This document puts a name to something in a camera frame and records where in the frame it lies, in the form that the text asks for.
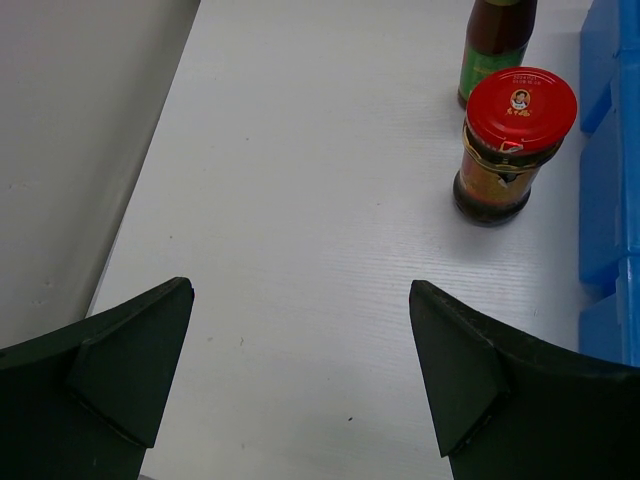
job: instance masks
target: white table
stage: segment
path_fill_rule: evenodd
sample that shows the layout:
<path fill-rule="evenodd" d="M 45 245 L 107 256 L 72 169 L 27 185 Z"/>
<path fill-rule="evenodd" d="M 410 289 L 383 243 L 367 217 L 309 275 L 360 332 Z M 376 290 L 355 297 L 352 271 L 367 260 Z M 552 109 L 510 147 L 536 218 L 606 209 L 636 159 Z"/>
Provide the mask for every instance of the white table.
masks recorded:
<path fill-rule="evenodd" d="M 541 0 L 526 57 L 577 87 L 589 0 Z M 450 478 L 411 280 L 574 349 L 574 129 L 511 224 L 451 201 L 471 0 L 201 5 L 97 299 L 176 275 L 196 303 L 159 480 Z"/>

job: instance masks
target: green label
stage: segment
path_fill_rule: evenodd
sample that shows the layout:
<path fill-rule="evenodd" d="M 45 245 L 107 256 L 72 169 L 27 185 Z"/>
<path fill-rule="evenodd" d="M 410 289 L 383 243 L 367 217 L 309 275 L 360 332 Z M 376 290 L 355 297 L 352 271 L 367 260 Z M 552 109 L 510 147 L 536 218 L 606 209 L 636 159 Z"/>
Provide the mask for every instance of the green label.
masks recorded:
<path fill-rule="evenodd" d="M 469 100 L 469 95 L 476 88 L 476 85 L 492 73 L 509 67 L 519 67 L 522 64 L 525 49 L 526 45 L 504 55 L 482 55 L 467 45 L 464 49 L 460 74 L 460 95 L 462 98 Z"/>

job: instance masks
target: brown glass bottle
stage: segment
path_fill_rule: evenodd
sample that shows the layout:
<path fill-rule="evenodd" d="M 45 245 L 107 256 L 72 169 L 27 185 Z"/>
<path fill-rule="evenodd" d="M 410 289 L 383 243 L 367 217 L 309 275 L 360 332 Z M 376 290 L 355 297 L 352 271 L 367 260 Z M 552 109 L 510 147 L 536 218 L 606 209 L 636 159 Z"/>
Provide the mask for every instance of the brown glass bottle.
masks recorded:
<path fill-rule="evenodd" d="M 522 64 L 538 0 L 476 0 L 467 25 L 458 101 L 466 107 L 475 86 L 492 73 Z"/>

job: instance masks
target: condiment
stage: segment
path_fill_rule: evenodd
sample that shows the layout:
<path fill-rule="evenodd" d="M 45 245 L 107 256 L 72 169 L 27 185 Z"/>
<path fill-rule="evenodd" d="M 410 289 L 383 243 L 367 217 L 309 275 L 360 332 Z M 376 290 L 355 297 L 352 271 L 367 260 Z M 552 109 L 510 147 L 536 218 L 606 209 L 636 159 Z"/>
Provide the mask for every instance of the condiment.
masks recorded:
<path fill-rule="evenodd" d="M 476 0 L 467 25 L 458 88 L 458 100 L 463 107 L 484 78 L 522 64 L 537 5 L 537 0 Z"/>
<path fill-rule="evenodd" d="M 575 122 L 567 83 L 539 68 L 501 70 L 469 98 L 465 147 L 453 193 L 459 209 L 482 224 L 502 223 L 524 208 L 540 167 L 556 154 Z"/>

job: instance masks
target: blue plastic crate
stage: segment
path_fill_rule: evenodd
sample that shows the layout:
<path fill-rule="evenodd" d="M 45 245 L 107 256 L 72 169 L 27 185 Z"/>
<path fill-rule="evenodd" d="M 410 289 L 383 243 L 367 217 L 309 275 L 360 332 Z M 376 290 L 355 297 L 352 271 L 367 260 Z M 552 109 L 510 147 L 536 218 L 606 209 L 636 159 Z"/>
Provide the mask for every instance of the blue plastic crate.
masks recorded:
<path fill-rule="evenodd" d="M 618 264 L 616 293 L 580 315 L 580 352 L 640 367 L 640 258 Z"/>
<path fill-rule="evenodd" d="M 594 0 L 580 43 L 580 127 L 591 134 L 611 107 L 619 57 L 640 52 L 640 1 Z"/>
<path fill-rule="evenodd" d="M 607 287 L 640 255 L 640 61 L 616 66 L 613 105 L 580 161 L 580 280 Z"/>

